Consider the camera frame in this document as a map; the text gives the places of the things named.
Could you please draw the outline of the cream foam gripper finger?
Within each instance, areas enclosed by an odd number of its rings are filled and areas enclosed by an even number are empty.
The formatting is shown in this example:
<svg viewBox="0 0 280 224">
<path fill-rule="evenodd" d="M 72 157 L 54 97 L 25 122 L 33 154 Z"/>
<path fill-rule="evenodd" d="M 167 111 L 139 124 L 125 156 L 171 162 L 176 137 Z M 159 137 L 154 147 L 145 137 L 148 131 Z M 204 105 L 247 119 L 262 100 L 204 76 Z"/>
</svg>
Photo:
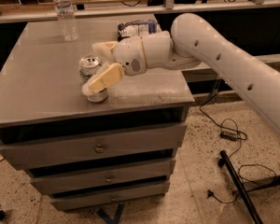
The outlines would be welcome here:
<svg viewBox="0 0 280 224">
<path fill-rule="evenodd" d="M 114 49 L 118 44 L 117 41 L 107 41 L 94 43 L 92 49 L 94 53 L 102 60 L 103 63 L 112 64 L 116 61 Z"/>
<path fill-rule="evenodd" d="M 105 63 L 83 86 L 82 93 L 90 96 L 119 83 L 125 76 L 120 63 Z"/>
</svg>

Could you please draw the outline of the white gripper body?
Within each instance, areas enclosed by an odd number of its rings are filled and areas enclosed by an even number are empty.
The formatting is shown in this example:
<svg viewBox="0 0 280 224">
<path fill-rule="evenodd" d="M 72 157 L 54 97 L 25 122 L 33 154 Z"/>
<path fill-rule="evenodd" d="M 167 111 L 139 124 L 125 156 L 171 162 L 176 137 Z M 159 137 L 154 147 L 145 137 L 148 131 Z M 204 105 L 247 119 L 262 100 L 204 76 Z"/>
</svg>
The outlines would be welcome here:
<svg viewBox="0 0 280 224">
<path fill-rule="evenodd" d="M 116 61 L 123 66 L 127 76 L 137 76 L 147 71 L 147 62 L 140 36 L 125 38 L 118 42 L 114 49 L 114 56 Z"/>
</svg>

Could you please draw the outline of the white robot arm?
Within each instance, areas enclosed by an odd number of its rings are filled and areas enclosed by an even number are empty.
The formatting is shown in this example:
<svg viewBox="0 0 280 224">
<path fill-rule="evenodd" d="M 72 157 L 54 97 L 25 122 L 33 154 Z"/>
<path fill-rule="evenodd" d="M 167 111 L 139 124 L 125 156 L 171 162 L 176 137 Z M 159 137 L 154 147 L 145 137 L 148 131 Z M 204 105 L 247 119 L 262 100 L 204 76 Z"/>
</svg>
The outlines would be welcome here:
<svg viewBox="0 0 280 224">
<path fill-rule="evenodd" d="M 233 45 L 198 15 L 176 17 L 169 32 L 95 43 L 92 49 L 106 62 L 82 86 L 85 95 L 149 69 L 183 70 L 206 63 L 280 135 L 280 73 Z"/>
</svg>

